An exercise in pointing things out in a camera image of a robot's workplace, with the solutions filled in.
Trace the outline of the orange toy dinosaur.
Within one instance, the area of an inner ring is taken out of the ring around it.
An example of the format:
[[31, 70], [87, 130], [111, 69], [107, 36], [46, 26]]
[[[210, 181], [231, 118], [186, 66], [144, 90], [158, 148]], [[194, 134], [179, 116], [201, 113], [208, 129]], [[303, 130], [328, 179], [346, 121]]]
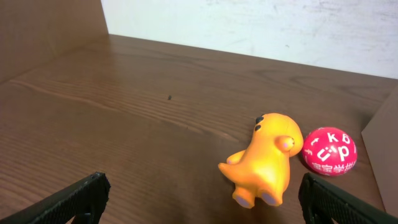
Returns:
[[263, 114], [256, 118], [249, 146], [218, 164], [221, 173], [235, 184], [233, 199], [252, 208], [259, 198], [271, 206], [283, 202], [290, 181], [290, 158], [303, 148], [303, 135], [290, 117]]

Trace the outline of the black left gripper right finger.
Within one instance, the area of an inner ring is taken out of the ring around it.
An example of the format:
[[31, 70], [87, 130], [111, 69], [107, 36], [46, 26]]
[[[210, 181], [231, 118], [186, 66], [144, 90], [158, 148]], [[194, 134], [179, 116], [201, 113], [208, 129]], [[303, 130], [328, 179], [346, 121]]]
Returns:
[[312, 173], [300, 184], [298, 199], [306, 224], [397, 224], [397, 218]]

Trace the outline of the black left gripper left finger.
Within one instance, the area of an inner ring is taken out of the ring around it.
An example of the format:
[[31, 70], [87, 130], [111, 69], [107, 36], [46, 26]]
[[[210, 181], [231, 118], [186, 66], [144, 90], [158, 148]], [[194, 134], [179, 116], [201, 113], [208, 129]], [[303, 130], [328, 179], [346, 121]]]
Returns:
[[95, 172], [1, 219], [1, 224], [98, 223], [109, 200], [110, 188], [106, 175]]

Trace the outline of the red ball with white letters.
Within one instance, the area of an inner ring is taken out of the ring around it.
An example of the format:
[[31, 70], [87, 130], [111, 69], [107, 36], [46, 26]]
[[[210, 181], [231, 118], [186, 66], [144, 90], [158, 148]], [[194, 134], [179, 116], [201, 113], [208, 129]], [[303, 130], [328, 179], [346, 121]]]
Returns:
[[307, 135], [302, 156], [313, 171], [321, 175], [338, 176], [356, 165], [358, 152], [350, 135], [338, 128], [322, 127]]

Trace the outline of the open cardboard box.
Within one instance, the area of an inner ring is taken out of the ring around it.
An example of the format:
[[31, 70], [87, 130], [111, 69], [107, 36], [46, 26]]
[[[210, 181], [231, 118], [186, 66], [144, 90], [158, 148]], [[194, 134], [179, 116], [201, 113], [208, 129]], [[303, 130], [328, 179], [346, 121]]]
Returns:
[[397, 216], [397, 89], [377, 110], [361, 135], [386, 212]]

